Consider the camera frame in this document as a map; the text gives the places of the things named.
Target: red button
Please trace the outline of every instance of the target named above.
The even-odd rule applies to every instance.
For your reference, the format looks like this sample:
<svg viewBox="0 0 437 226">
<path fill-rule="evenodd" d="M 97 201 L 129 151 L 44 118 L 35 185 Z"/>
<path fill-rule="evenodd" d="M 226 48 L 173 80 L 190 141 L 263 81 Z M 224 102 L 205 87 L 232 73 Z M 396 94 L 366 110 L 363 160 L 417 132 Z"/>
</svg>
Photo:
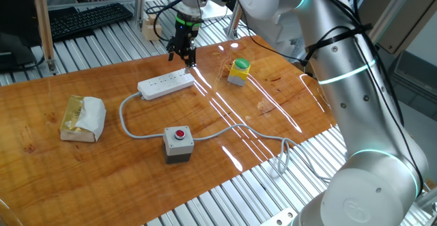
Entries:
<svg viewBox="0 0 437 226">
<path fill-rule="evenodd" d="M 185 132 L 183 130 L 177 130 L 175 133 L 175 137 L 178 140 L 182 140 L 185 137 Z"/>
</svg>

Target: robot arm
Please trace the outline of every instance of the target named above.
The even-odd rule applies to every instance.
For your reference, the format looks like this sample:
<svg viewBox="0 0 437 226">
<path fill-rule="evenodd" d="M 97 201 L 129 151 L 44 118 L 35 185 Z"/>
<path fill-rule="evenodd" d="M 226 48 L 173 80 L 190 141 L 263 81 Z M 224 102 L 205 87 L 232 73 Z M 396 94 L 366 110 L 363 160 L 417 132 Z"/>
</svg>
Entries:
<svg viewBox="0 0 437 226">
<path fill-rule="evenodd" d="M 348 5 L 348 0 L 340 1 Z M 324 36 L 334 38 L 315 49 L 310 61 L 349 159 L 292 226 L 398 226 L 421 192 L 428 164 L 395 115 L 365 37 L 358 33 L 336 39 L 355 26 L 329 0 L 239 2 L 258 19 L 294 10 L 307 47 Z"/>
</svg>

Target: wooden tabletop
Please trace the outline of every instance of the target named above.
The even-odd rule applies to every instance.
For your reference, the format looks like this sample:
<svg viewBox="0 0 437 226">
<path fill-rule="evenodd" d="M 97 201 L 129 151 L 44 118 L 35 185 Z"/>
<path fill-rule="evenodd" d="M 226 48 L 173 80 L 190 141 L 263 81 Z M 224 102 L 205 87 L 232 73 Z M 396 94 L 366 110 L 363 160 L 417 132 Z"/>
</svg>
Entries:
<svg viewBox="0 0 437 226">
<path fill-rule="evenodd" d="M 261 38 L 255 38 L 267 46 Z M 244 87 L 227 82 L 236 58 L 251 62 Z M 187 163 L 166 165 L 162 139 L 136 140 L 118 110 L 137 83 L 184 67 L 150 57 L 0 87 L 0 214 L 23 225 L 140 226 L 272 158 L 280 142 L 235 129 L 195 143 Z M 300 143 L 335 125 L 315 80 L 250 38 L 197 49 L 195 85 L 124 109 L 135 135 L 191 128 L 204 137 L 245 123 Z M 61 141 L 70 95 L 101 98 L 107 109 L 97 143 Z"/>
</svg>

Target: power cord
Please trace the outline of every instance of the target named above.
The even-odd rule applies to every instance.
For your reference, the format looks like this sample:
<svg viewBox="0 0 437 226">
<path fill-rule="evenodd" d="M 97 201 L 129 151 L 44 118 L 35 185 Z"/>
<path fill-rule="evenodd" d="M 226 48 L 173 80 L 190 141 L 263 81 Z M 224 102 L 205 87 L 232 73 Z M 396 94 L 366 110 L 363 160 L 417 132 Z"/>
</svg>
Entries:
<svg viewBox="0 0 437 226">
<path fill-rule="evenodd" d="M 157 137 L 163 137 L 164 134 L 155 134 L 155 135 L 145 135 L 145 136 L 137 136 L 134 135 L 132 133 L 129 132 L 129 130 L 127 129 L 125 123 L 124 123 L 124 118 L 123 118 L 123 108 L 124 105 L 126 104 L 126 102 L 128 102 L 130 99 L 137 97 L 137 96 L 141 96 L 141 92 L 137 92 L 131 96 L 128 96 L 126 99 L 123 100 L 123 102 L 120 104 L 120 108 L 119 108 L 119 116 L 120 116 L 120 122 L 122 123 L 122 128 L 124 130 L 124 132 L 129 136 L 132 137 L 133 139 L 150 139 L 150 138 L 157 138 Z M 231 130 L 233 128 L 237 128 L 237 127 L 243 127 L 243 128 L 247 128 L 250 131 L 254 132 L 255 134 L 259 135 L 260 137 L 266 138 L 266 139 L 274 139 L 274 140 L 278 140 L 281 141 L 281 153 L 279 154 L 279 160 L 282 160 L 283 154 L 284 154 L 284 149 L 285 147 L 287 148 L 287 156 L 285 158 L 285 165 L 283 167 L 281 167 L 281 162 L 278 162 L 278 166 L 277 169 L 279 171 L 279 173 L 282 175 L 285 173 L 285 171 L 288 168 L 288 163 L 290 161 L 290 145 L 289 142 L 292 143 L 294 146 L 299 147 L 299 145 L 297 143 L 295 143 L 293 140 L 288 139 L 288 138 L 283 138 L 283 137 L 274 137 L 274 136 L 268 136 L 268 135 L 263 135 L 261 133 L 259 133 L 258 131 L 254 130 L 253 128 L 251 128 L 250 126 L 247 126 L 245 124 L 234 124 L 233 126 L 229 126 L 213 135 L 207 136 L 207 137 L 199 137 L 199 138 L 193 138 L 194 141 L 206 141 L 208 139 L 212 139 L 215 138 L 221 134 L 223 134 L 224 132 L 227 132 L 228 130 Z M 315 171 L 314 166 L 311 163 L 311 160 L 309 159 L 309 157 L 307 156 L 307 154 L 305 153 L 305 151 L 301 150 L 302 153 L 304 154 L 305 158 L 308 161 L 308 164 L 306 164 L 308 166 L 308 168 L 310 168 L 311 172 L 314 173 L 314 175 L 321 179 L 324 180 L 325 182 L 327 180 L 330 180 L 330 178 L 325 178 L 320 176 L 317 171 Z"/>
<path fill-rule="evenodd" d="M 28 71 L 31 69 L 36 68 L 37 66 L 41 65 L 44 62 L 44 56 L 42 56 L 42 58 L 39 60 L 38 63 L 36 63 L 35 65 L 32 66 L 27 66 L 24 68 L 14 68 L 14 69 L 9 69 L 9 70 L 0 70 L 1 73 L 5 73 L 5 72 L 24 72 L 24 71 Z"/>
</svg>

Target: tissue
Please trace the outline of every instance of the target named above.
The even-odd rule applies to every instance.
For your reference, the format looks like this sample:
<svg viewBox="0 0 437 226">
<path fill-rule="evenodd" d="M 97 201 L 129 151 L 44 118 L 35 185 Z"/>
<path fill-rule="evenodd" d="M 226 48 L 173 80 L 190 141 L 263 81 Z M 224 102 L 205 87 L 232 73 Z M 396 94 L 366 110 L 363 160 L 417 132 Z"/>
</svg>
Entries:
<svg viewBox="0 0 437 226">
<path fill-rule="evenodd" d="M 97 141 L 103 132 L 106 112 L 99 98 L 70 96 L 61 123 L 61 140 Z"/>
</svg>

